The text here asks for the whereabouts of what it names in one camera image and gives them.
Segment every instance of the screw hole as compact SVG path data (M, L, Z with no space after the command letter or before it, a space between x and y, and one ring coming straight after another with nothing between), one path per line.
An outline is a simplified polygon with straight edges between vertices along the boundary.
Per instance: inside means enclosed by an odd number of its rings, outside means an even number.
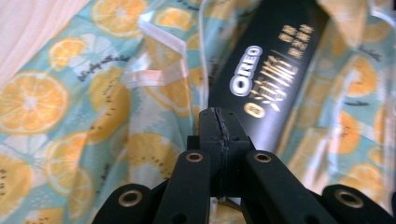
M339 189L334 194L335 194L335 198L340 203L343 203L349 207L361 208L364 205L363 200L360 197L356 196L355 194L347 190Z
M178 213L178 214L172 216L172 223L173 224L187 223L187 217L186 217L186 215L184 215L182 213Z
M271 157L265 153L257 153L256 155L254 155L254 159L256 159L256 161L260 161L260 162L271 161Z
M119 197L119 204L123 207L132 207L142 201L143 195L139 190L128 190Z
M186 159L191 162L201 161L204 157L199 153L189 153L186 156Z

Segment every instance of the lemon slice print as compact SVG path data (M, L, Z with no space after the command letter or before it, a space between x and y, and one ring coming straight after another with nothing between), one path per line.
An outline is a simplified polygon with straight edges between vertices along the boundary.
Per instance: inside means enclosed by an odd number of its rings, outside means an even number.
M357 120L344 110L340 113L341 133L332 140L330 152L347 154L355 151L361 140L361 128Z
M188 31L195 25L195 18L188 10L166 7L155 15L154 24Z
M191 91L186 78L166 86L146 87L146 90L160 105L179 116L187 117L191 113Z
M383 174L370 163L354 165L339 183L361 191L376 203L382 199Z
M49 49L49 65L55 71L64 69L70 60L79 55L88 44L77 37L67 37L56 42Z
M203 77L203 72L201 67L196 67L190 69L190 79L192 80L192 83L196 87L202 87L204 84L204 77Z
M358 97L372 93L377 86L377 73L371 63L360 56L352 66L356 72L350 83L347 96Z
M86 136L85 133L71 133L56 140L47 149L45 162L47 179L50 186L65 197L73 187Z
M91 208L95 193L91 174L78 167L73 188L69 196L68 212L71 221L76 221Z
M332 53L341 57L347 50L347 43L345 42L343 36L336 32L335 36L332 38Z
M181 59L181 55L179 53L154 38L146 36L145 44L148 48L148 55L152 60L153 66L151 69L163 70L172 63Z
M0 90L0 131L43 133L61 120L67 105L67 89L50 74L20 72Z
M370 147L367 156L377 165L384 164L384 149L381 146Z
M195 33L187 39L187 49L199 49L199 34Z
M140 35L138 16L146 8L144 0L96 0L92 7L93 23L102 31L116 37Z

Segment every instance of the black snack package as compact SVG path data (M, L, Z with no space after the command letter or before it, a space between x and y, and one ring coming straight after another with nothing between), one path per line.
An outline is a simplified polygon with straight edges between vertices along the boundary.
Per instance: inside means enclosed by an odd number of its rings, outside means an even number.
M315 0L263 0L210 87L257 149L276 150L328 20Z

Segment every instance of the fabric cloth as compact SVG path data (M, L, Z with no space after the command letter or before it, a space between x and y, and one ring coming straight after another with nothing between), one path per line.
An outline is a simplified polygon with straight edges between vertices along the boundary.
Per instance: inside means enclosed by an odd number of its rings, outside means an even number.
M311 189L383 204L391 3L358 2L320 1L332 22L278 153ZM0 90L0 222L89 223L117 187L168 178L259 3L91 0ZM215 200L210 221L243 222Z

